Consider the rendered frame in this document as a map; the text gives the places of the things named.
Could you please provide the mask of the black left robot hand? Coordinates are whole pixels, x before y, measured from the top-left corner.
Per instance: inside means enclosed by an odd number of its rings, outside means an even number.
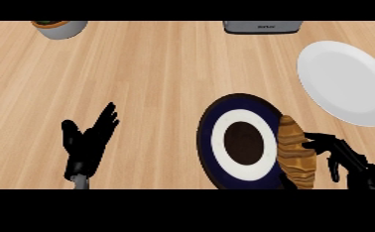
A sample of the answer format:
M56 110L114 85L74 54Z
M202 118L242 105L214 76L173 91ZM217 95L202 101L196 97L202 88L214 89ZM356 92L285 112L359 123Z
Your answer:
M65 179L71 180L78 174L95 175L106 143L118 125L115 105L109 102L98 116L93 126L81 132L72 120L62 122L64 147L70 154Z

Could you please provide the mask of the grey appliance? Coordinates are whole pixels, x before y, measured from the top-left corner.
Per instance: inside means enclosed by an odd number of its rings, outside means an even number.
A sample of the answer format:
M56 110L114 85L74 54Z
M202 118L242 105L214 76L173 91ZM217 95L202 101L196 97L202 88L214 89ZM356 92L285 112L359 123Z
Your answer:
M289 34L295 33L301 21L225 21L229 34Z

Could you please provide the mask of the dark blue ringed plate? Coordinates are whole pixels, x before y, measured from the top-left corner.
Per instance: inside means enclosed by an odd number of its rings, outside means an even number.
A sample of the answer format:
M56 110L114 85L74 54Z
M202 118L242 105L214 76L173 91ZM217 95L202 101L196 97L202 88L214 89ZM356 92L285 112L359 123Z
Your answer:
M219 98L201 117L196 149L211 183L220 189L297 189L278 161L282 113L258 96Z

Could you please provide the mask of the grey plant pot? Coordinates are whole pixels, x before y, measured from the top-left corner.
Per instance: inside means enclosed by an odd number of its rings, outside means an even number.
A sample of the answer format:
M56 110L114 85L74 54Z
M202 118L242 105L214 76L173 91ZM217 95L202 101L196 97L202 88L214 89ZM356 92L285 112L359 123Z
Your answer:
M86 28L87 21L59 21L41 24L31 22L40 33L52 40L64 40L74 37Z

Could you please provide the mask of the white plate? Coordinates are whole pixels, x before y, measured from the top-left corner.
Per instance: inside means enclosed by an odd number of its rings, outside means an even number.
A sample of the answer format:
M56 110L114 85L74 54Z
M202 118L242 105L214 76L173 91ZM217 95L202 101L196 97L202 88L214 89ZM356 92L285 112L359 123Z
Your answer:
M320 41L301 50L295 68L319 107L344 122L375 127L375 58L344 43Z

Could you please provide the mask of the brown croissant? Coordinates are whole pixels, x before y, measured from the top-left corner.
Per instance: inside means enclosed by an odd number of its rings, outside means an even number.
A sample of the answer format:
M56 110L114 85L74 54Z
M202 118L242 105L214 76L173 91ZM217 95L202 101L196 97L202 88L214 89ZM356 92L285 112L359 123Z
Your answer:
M278 134L278 160L285 176L298 189L313 189L316 172L316 152L306 149L303 130L288 115L281 116Z

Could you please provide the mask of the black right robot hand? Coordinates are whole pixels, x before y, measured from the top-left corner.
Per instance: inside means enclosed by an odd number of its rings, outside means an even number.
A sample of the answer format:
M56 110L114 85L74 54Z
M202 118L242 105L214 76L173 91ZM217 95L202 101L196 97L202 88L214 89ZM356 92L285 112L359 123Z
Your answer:
M334 135L322 133L304 133L307 142L303 143L306 149L313 149L316 155L328 152L326 158L331 180L340 182L338 167L347 170L347 188L356 190L375 189L375 164L371 164L366 157L357 154L347 142ZM285 189L298 189L284 175L281 176Z

